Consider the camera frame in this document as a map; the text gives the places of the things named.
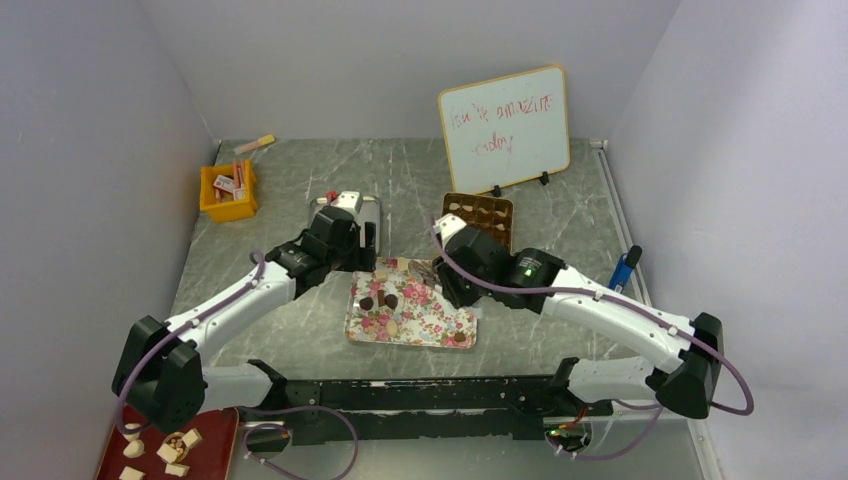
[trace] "handwriting on whiteboard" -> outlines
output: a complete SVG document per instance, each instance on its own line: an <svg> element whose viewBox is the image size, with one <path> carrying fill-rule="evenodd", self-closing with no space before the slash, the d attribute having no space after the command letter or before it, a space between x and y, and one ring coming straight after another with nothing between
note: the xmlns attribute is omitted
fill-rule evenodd
<svg viewBox="0 0 848 480"><path fill-rule="evenodd" d="M544 114L549 112L553 106L553 94L541 97L530 96L516 99L498 105L478 105L471 103L465 108L451 107L451 128L457 130L470 123L488 122L490 114L492 118L507 120L527 115ZM492 138L482 138L472 152L484 155L492 152L506 152L512 154L513 136L508 133L492 131Z"/></svg>

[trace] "floral pattern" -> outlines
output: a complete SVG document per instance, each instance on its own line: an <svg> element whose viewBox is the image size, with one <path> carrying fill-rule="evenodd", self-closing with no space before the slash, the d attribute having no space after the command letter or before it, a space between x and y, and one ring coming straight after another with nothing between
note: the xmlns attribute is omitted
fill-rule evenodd
<svg viewBox="0 0 848 480"><path fill-rule="evenodd" d="M378 282L374 273L356 272L350 288L345 335L357 342L471 348L477 341L477 319L465 309L456 309L440 294L419 283L408 272L397 269L396 258L378 258L377 270L387 273ZM377 306L377 292L395 295L398 306ZM370 310L359 306L363 297L375 299Z"/></svg>

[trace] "box in yellow bin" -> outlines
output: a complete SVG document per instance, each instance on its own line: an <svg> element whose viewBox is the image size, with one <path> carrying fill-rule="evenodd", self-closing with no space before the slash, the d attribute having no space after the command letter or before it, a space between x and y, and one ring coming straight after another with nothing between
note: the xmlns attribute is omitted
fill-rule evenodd
<svg viewBox="0 0 848 480"><path fill-rule="evenodd" d="M200 169L200 210L209 214L217 223L232 222L242 218L250 218L259 210L256 201L256 174L250 160L244 161L244 198L231 200L229 202L215 203L215 189L212 183L218 175L233 176L232 164L219 165L217 167L203 167Z"/></svg>

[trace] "marble tabletop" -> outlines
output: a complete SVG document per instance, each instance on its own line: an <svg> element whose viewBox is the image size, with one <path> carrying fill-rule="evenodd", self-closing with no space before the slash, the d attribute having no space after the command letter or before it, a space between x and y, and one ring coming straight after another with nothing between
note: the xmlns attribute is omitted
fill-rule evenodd
<svg viewBox="0 0 848 480"><path fill-rule="evenodd" d="M217 163L232 161L224 142ZM216 224L200 214L173 313L213 296L252 268L248 252L268 251L307 225L308 203L328 190L358 190L383 204L380 256L433 258L424 218L438 215L451 189L441 139L290 140L252 154L260 208L250 219ZM538 247L606 283L622 252L612 205L589 142L572 140L571 165L504 189L515 205L513 250ZM353 343L344 335L350 273L258 320L208 365L259 358L292 379L413 378L552 374L560 359L633 353L562 319L483 300L477 344L468 350Z"/></svg>

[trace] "table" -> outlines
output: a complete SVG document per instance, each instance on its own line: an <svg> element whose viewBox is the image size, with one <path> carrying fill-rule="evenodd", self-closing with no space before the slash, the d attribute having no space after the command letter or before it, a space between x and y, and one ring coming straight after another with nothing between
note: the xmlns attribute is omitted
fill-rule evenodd
<svg viewBox="0 0 848 480"><path fill-rule="evenodd" d="M239 143L224 142L216 163L231 162L232 148ZM515 205L513 249L545 249L588 277L606 283L624 249L609 190L588 141L572 140L571 157L568 169L552 175L547 186L532 181L504 189L504 197ZM259 212L254 218L226 224L215 224L200 215L173 313L201 303L249 271L250 250L268 251L296 237L307 224L309 200L328 190L358 190L381 199L386 217L381 229L381 256L435 256L424 218L441 212L442 197L451 189L441 139L289 140L257 150L252 158L259 177ZM350 273L331 274L296 304L258 320L207 363L229 366L260 358L292 379L415 378L552 374L564 357L607 359L633 355L584 327L510 310L489 299L483 300L477 344L469 350L352 343L343 333L350 284ZM630 288L625 293L633 295ZM689 460L694 455L685 423L671 423L663 429L672 433L652 435L654 438L646 442L662 444L663 450L659 457L654 451L656 458L647 464L651 467L644 478L658 478L658 474L663 478L700 478L700 473L693 476L691 462L678 468L675 462L665 461L661 468L666 470L657 469L656 464L663 463L660 459L669 449ZM627 433L621 435L619 443L626 444ZM549 475L567 468L571 472L593 472L594 478L602 478L598 472L607 470L598 468L608 469L579 463L564 465L550 451L546 452L547 447L541 442L512 442L504 438L363 443L362 456L373 451L376 457L363 460L365 466L358 466L349 478L477 478L472 472L487 478L516 478L514 468L524 471L524 476L528 472ZM283 455L320 458L319 465L308 473L329 478L341 470L350 451L350 445L335 443L293 447ZM386 452L393 452L393 460L385 461L389 455ZM422 460L421 455L430 460ZM398 458L407 458L407 462L398 462ZM632 453L628 459L614 463L623 468L641 461L646 461L642 455ZM438 465L428 470L422 467L427 462L453 466L447 472ZM236 456L234 478L276 478L272 472L249 463L252 462ZM404 467L413 464L414 471ZM505 464L514 468L505 470ZM309 468L296 467L303 473ZM641 478L631 476L632 469L622 471L628 472L627 478Z"/></svg>

